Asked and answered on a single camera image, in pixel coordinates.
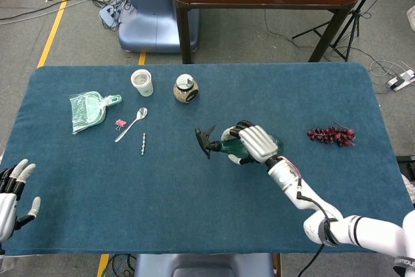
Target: metal bolt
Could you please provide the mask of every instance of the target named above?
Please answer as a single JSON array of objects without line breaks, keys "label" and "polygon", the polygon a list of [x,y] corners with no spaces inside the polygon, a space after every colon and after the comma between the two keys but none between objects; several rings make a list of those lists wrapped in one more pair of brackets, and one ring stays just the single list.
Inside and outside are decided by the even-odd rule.
[{"label": "metal bolt", "polygon": [[145,133],[143,133],[143,144],[141,146],[141,155],[144,155],[145,151]]}]

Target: dustpan handle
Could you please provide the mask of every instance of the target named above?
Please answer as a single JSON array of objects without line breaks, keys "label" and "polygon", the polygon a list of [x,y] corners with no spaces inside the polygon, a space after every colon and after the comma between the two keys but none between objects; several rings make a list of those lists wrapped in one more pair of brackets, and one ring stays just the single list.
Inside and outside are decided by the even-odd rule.
[{"label": "dustpan handle", "polygon": [[123,98],[119,94],[109,95],[105,98],[105,106],[111,106],[120,103],[122,100]]}]

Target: tripod stand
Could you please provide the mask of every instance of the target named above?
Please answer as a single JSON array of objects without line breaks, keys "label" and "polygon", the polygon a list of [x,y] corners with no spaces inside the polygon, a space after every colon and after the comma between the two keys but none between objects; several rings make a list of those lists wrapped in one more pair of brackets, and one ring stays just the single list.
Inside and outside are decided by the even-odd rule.
[{"label": "tripod stand", "polygon": [[[351,44],[353,43],[353,39],[355,37],[355,30],[357,29],[357,37],[359,37],[360,31],[359,31],[359,20],[361,17],[361,9],[364,6],[365,2],[367,0],[361,0],[361,2],[359,3],[359,5],[356,7],[356,9],[353,9],[350,14],[351,17],[349,18],[348,22],[346,23],[346,25],[344,26],[343,30],[341,31],[341,33],[339,34],[339,36],[337,37],[336,41],[329,45],[330,48],[332,48],[334,50],[334,52],[336,52],[345,62],[348,61],[349,59],[349,54],[350,54],[350,49],[351,49]],[[302,32],[301,34],[295,35],[294,37],[292,37],[292,39],[295,39],[297,37],[303,36],[305,34],[308,34],[309,32],[314,32],[316,33],[319,37],[322,37],[322,34],[318,31],[318,29],[320,27],[326,26],[327,24],[329,24],[330,22],[325,22],[323,24],[320,24],[316,27],[313,27],[312,29],[309,29],[305,32]],[[346,55],[341,53],[338,49],[337,49],[337,45],[340,42],[340,40],[342,39],[344,33],[347,31],[347,29],[349,28],[350,24],[353,23],[353,26],[351,28],[351,34],[350,34],[350,39],[349,39],[349,44],[348,44],[348,48],[346,50]]]}]

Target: yellow floor line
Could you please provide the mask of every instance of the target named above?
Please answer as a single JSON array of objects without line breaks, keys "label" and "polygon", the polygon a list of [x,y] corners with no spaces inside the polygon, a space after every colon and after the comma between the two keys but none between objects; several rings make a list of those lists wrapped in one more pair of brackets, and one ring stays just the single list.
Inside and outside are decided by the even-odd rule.
[{"label": "yellow floor line", "polygon": [[46,63],[46,58],[47,58],[47,55],[49,54],[49,50],[51,50],[51,46],[52,46],[52,43],[53,43],[53,40],[54,40],[54,36],[56,35],[56,32],[58,31],[60,20],[62,19],[62,16],[64,15],[66,3],[67,3],[67,1],[64,1],[59,6],[59,11],[56,15],[56,18],[54,19],[54,23],[53,23],[51,32],[49,33],[49,37],[47,38],[45,47],[43,48],[43,52],[40,56],[38,67],[44,66],[45,63]]},{"label": "yellow floor line", "polygon": [[[146,52],[141,52],[140,53],[140,57],[138,58],[138,65],[144,65],[145,64],[145,56],[146,56]],[[103,274],[104,269],[106,268],[106,266],[108,264],[109,259],[110,259],[109,254],[101,254],[101,258],[99,260],[97,277],[102,277],[102,274]]]},{"label": "yellow floor line", "polygon": [[141,52],[140,57],[138,58],[138,65],[144,65],[145,64],[145,56],[146,52]]}]

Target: red grapes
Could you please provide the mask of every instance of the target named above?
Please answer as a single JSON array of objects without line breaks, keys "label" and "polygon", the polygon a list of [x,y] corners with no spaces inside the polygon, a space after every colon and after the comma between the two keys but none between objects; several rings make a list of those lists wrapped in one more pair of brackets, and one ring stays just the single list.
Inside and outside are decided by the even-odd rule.
[{"label": "red grapes", "polygon": [[354,145],[356,138],[353,129],[348,128],[336,128],[329,126],[328,128],[314,128],[307,132],[307,136],[310,140],[320,141],[321,143],[334,143],[336,142],[339,147]]}]

